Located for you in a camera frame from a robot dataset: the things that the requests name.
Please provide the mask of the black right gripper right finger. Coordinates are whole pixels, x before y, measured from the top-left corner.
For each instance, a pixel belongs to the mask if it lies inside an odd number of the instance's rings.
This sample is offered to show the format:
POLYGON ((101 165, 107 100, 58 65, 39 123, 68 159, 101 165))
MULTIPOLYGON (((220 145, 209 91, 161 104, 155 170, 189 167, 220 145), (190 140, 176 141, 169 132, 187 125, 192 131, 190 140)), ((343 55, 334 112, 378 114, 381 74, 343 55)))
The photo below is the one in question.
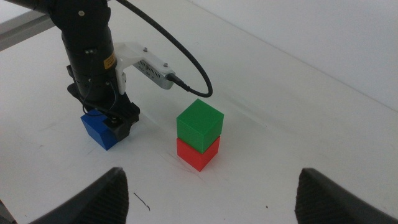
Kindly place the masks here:
POLYGON ((299 223, 397 223, 314 168, 299 175, 295 216, 299 223))

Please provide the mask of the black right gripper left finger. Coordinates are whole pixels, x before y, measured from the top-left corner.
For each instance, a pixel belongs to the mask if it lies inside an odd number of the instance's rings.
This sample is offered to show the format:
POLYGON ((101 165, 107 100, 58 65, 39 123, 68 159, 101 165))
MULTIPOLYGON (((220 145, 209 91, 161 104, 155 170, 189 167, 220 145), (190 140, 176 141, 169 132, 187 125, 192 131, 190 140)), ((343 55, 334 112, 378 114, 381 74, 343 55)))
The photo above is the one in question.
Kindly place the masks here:
POLYGON ((113 167, 87 188, 34 223, 126 223, 129 192, 126 173, 113 167))

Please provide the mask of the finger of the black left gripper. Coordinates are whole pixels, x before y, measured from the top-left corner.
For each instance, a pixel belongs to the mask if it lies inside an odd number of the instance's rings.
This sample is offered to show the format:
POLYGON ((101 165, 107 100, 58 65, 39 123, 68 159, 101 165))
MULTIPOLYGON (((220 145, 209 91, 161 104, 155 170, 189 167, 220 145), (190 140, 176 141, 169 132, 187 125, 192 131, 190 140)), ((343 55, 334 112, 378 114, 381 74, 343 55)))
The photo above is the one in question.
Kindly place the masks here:
POLYGON ((118 142, 129 136, 132 126, 132 123, 123 121, 121 118, 115 116, 107 117, 103 123, 111 131, 118 142))

